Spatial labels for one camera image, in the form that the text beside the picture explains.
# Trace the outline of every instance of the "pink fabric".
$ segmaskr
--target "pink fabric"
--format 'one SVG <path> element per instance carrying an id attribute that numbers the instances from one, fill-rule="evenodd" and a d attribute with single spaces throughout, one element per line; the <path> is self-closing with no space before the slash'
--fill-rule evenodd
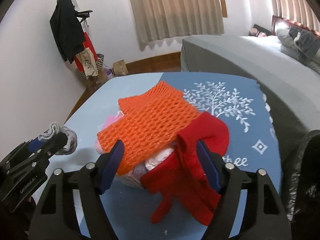
<path id="1" fill-rule="evenodd" d="M 117 115 L 112 115 L 109 116 L 106 120 L 106 122 L 104 123 L 102 130 L 104 130 L 105 128 L 107 128 L 109 125 L 113 124 L 114 122 L 118 121 L 120 118 L 124 117 L 124 114 L 122 113 L 122 111 L 119 111 Z M 98 140 L 96 140 L 95 144 L 94 144 L 95 149 L 97 150 L 98 153 L 103 154 L 104 151 L 101 148 L 101 145 L 99 143 Z"/>

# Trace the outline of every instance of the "beige curtain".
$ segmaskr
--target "beige curtain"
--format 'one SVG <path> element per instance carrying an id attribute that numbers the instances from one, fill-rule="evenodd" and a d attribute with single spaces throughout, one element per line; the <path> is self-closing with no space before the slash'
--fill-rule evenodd
<path id="1" fill-rule="evenodd" d="M 272 0 L 273 11 L 280 16 L 320 31 L 320 22 L 306 0 Z"/>
<path id="2" fill-rule="evenodd" d="M 140 44 L 223 33 L 219 0 L 130 0 Z"/>

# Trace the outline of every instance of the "black jacket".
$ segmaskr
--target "black jacket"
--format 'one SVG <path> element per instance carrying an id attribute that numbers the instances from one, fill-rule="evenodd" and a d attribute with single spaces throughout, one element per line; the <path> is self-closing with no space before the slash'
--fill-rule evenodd
<path id="1" fill-rule="evenodd" d="M 50 25 L 62 58 L 72 63 L 73 57 L 84 51 L 85 37 L 71 0 L 57 0 Z"/>

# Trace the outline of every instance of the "headboard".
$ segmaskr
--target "headboard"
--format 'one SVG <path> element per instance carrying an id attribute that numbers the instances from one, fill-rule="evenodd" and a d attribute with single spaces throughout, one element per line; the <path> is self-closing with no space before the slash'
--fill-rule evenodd
<path id="1" fill-rule="evenodd" d="M 272 26 L 271 26 L 271 35 L 276 35 L 276 30 L 277 29 L 289 29 L 291 26 L 297 26 L 301 29 L 305 29 L 307 31 L 312 32 L 315 36 L 318 37 L 320 40 L 320 33 L 310 29 L 309 27 L 301 24 L 294 22 L 292 20 L 284 19 L 282 17 L 274 16 L 272 17 Z"/>

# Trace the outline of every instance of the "wooden floor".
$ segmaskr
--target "wooden floor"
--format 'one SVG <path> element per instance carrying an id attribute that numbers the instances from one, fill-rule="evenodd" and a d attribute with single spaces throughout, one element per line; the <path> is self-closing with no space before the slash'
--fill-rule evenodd
<path id="1" fill-rule="evenodd" d="M 152 72 L 180 72 L 180 52 L 138 60 L 127 63 L 126 66 L 129 72 L 128 75 Z M 73 107 L 66 121 L 68 121 L 90 96 L 91 93 L 86 89 Z"/>

